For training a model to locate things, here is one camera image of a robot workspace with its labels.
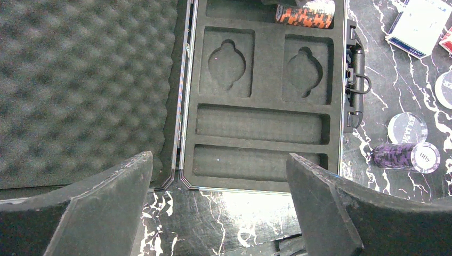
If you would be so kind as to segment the black poker set case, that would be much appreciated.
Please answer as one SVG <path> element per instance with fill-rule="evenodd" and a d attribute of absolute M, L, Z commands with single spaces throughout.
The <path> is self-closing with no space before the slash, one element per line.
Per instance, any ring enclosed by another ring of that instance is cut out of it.
<path fill-rule="evenodd" d="M 143 151 L 152 190 L 286 193 L 286 158 L 340 170 L 362 119 L 348 1 L 330 29 L 295 1 L 1 1 L 1 199 Z"/>

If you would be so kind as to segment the purple black poker chip stack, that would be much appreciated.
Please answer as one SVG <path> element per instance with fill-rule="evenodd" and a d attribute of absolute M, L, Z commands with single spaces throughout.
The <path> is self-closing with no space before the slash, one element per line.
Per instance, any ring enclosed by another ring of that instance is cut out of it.
<path fill-rule="evenodd" d="M 409 170 L 423 174 L 434 172 L 441 160 L 437 147 L 429 142 L 382 144 L 374 148 L 372 159 L 383 169 Z"/>

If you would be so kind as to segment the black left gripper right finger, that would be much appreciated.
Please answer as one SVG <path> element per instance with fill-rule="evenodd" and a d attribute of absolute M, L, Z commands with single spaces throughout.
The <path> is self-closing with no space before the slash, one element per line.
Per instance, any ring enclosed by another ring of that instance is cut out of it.
<path fill-rule="evenodd" d="M 287 179 L 309 255 L 451 255 L 451 198 L 380 193 L 291 153 Z"/>

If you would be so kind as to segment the orange black poker chip stack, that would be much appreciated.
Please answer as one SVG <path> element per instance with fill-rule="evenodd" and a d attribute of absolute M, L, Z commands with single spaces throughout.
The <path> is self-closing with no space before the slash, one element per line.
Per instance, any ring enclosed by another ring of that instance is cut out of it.
<path fill-rule="evenodd" d="M 334 20 L 334 1 L 295 1 L 295 7 L 278 5 L 276 23 L 330 29 Z"/>

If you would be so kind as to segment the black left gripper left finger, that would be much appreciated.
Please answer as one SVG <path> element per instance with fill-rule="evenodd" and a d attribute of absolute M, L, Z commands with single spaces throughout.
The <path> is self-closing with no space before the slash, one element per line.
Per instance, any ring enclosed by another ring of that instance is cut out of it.
<path fill-rule="evenodd" d="M 1 201 L 1 255 L 129 255 L 153 169 L 150 151 L 71 185 Z"/>

